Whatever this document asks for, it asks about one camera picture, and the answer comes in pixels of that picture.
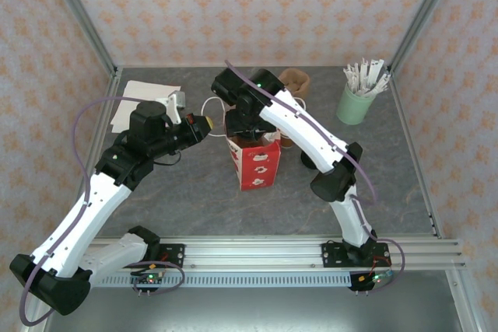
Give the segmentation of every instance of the white cable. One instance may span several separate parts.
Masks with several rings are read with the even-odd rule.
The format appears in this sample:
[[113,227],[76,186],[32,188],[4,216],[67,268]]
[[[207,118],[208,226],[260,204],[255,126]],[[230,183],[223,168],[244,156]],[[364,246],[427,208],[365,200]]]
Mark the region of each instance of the white cable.
[[295,97],[295,100],[299,100],[303,104],[303,109],[306,110],[306,101],[304,99],[301,99],[300,97]]
[[[221,100],[218,96],[211,96],[209,97],[208,99],[206,99],[206,101],[202,104],[202,108],[201,108],[201,115],[203,116],[204,115],[204,109],[205,109],[205,105],[210,101],[210,100],[213,100],[213,99],[217,99],[219,100],[219,102],[221,103],[221,107],[223,108],[223,130],[225,129],[225,103],[223,102],[223,100]],[[225,134],[211,134],[209,133],[208,134],[209,136],[212,136],[214,138],[226,138],[226,135]]]

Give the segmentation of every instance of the brown basket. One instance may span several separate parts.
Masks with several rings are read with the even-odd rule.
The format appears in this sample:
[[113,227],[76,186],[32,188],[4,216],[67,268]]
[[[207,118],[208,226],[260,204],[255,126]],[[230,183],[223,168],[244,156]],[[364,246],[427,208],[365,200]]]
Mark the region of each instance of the brown basket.
[[288,68],[279,75],[280,81],[295,97],[305,100],[310,90],[310,76],[302,70]]

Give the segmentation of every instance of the black connector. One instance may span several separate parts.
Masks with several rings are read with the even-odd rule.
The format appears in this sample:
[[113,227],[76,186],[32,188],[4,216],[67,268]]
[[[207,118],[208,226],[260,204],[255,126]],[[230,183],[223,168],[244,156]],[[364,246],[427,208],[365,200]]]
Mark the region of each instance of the black connector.
[[[24,286],[35,268],[35,264],[27,254],[17,254],[10,263],[10,271]],[[30,292],[55,309],[61,315],[75,311],[90,292],[90,270],[78,268],[70,278],[58,278],[42,268],[38,271],[30,287]]]
[[130,115],[126,135],[119,135],[119,142],[103,152],[96,173],[105,173],[116,185],[134,190],[153,171],[155,159],[198,144],[210,131],[206,117],[188,114],[173,124],[163,104],[141,102]]
[[[363,153],[363,149],[358,143],[348,146],[348,155],[356,162]],[[327,202],[344,201],[347,190],[356,183],[356,167],[346,158],[335,163],[334,169],[328,173],[318,173],[310,184],[311,190],[322,200]]]
[[[249,79],[272,95],[284,88],[279,79],[266,69],[259,69]],[[225,103],[235,106],[225,116],[228,137],[237,135],[248,141],[257,141],[265,132],[276,131],[275,126],[259,117],[265,106],[272,105],[272,101],[250,87],[230,69],[227,68],[216,76],[211,90]]]
[[[377,237],[375,230],[372,236]],[[321,244],[321,257],[326,268],[337,267],[372,267],[375,257],[390,257],[389,245],[379,243],[371,237],[361,246],[353,246],[346,241],[337,243],[327,241]],[[389,263],[381,263],[379,266],[390,266]]]

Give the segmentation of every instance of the yellow object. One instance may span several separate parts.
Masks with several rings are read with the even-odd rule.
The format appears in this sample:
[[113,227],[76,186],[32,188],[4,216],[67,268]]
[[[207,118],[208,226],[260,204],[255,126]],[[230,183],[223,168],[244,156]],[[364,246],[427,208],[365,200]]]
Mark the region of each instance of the yellow object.
[[208,121],[209,127],[210,127],[210,128],[211,128],[211,130],[212,130],[212,128],[214,128],[214,125],[212,124],[212,119],[211,119],[211,118],[209,118],[209,117],[206,117],[205,119]]

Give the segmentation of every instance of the gray metal floor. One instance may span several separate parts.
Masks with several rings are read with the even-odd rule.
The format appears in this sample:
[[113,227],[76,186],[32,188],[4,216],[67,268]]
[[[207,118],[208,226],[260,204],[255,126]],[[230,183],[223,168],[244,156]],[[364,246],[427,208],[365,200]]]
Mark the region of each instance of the gray metal floor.
[[180,288],[138,298],[95,288],[47,332],[460,332],[444,272],[407,272],[368,297],[346,288]]
[[[391,92],[379,95],[365,121],[344,125],[335,108],[344,89],[341,68],[306,67],[310,75],[308,111],[334,135],[363,146],[361,165],[379,195],[376,206],[364,206],[377,232],[431,233],[426,206]],[[186,92],[185,113],[200,113],[210,86],[222,68],[126,68],[117,94],[128,80],[180,85]],[[243,68],[251,75],[257,69]],[[278,75],[283,68],[270,68]],[[221,108],[212,101],[205,113],[221,124]],[[220,127],[213,132],[219,133]],[[108,132],[104,148],[116,135]],[[300,162],[300,150],[283,149],[275,185],[241,192],[223,138],[207,138],[183,151],[180,163],[158,167],[113,214],[99,236],[121,236],[143,225],[160,236],[340,234],[329,205],[309,188],[316,172]],[[358,174],[358,192],[370,192]]]

